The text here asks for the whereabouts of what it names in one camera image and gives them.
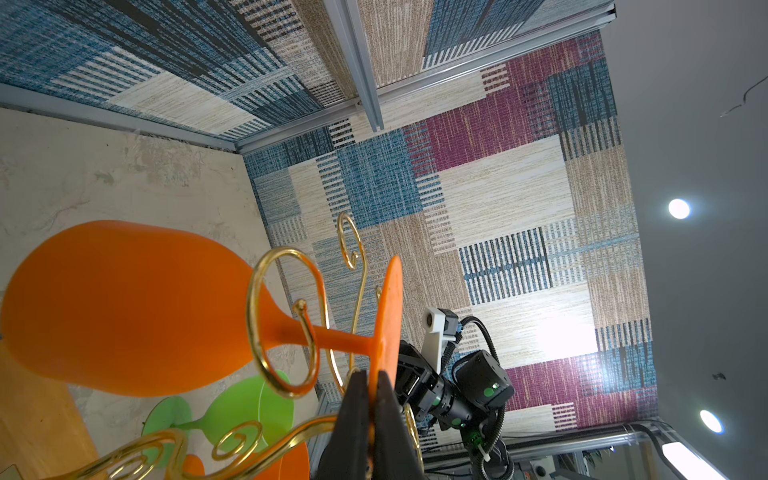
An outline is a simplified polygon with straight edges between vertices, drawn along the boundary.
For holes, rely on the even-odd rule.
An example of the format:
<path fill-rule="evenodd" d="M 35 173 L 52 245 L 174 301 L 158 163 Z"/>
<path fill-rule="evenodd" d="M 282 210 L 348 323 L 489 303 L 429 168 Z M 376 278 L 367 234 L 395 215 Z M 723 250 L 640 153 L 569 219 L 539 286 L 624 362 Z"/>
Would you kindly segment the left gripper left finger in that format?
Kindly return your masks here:
<path fill-rule="evenodd" d="M 368 465 L 369 398 L 366 372 L 349 379 L 328 445 L 315 479 L 360 480 Z"/>

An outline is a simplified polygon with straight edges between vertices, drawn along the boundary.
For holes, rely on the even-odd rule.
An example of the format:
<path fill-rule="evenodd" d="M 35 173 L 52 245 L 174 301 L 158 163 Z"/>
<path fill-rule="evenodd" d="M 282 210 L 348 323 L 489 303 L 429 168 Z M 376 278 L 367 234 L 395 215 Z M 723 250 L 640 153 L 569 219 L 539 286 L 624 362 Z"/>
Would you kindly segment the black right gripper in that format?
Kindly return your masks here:
<path fill-rule="evenodd" d="M 421 353 L 400 341 L 394 392 L 402 407 L 409 405 L 416 420 L 424 420 L 443 399 L 444 381 Z"/>

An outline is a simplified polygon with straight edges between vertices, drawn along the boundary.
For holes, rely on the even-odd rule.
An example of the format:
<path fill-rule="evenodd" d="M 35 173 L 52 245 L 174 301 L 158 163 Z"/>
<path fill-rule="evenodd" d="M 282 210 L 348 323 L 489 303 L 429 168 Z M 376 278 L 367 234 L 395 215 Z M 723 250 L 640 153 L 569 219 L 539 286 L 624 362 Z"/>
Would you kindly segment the orange wine glass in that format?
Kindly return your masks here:
<path fill-rule="evenodd" d="M 255 266 L 206 237 L 123 221 L 63 230 L 12 275 L 1 306 L 3 339 L 39 375 L 132 397 L 171 396 L 254 362 L 280 395 L 297 398 L 318 379 L 322 351 L 364 355 L 369 382 L 397 369 L 402 263 L 385 274 L 372 336 L 313 324 L 303 303 L 285 313 L 266 275 L 279 247 Z"/>

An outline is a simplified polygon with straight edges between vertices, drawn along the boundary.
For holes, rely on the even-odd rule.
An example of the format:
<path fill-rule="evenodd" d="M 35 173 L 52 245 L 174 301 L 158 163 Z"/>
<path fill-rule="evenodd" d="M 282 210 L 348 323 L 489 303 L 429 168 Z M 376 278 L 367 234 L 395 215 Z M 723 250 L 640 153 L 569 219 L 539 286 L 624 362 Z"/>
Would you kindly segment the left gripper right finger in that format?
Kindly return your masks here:
<path fill-rule="evenodd" d="M 373 478 L 425 479 L 390 383 L 379 383 L 373 410 Z"/>

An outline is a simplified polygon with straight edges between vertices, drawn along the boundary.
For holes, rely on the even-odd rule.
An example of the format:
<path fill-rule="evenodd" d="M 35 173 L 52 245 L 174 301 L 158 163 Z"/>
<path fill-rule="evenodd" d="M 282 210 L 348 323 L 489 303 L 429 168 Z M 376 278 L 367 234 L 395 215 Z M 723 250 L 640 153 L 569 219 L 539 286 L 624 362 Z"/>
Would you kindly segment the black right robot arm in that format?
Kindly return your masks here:
<path fill-rule="evenodd" d="M 476 479 L 512 479 L 516 465 L 502 439 L 515 393 L 485 324 L 475 316 L 429 307 L 422 346 L 400 342 L 394 385 L 406 415 L 456 430 Z"/>

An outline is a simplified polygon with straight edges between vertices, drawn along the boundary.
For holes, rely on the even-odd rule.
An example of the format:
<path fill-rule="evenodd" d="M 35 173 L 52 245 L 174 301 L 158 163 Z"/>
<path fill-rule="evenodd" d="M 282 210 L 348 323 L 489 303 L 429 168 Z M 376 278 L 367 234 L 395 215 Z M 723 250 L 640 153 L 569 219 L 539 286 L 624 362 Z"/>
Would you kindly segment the green wine glass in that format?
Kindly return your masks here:
<path fill-rule="evenodd" d="M 225 389 L 197 419 L 183 397 L 163 399 L 150 412 L 142 433 L 168 428 L 200 431 L 214 446 L 235 427 L 248 423 L 239 433 L 245 437 L 247 448 L 255 446 L 260 451 L 287 434 L 293 422 L 294 402 L 273 391 L 262 377 L 254 376 Z"/>

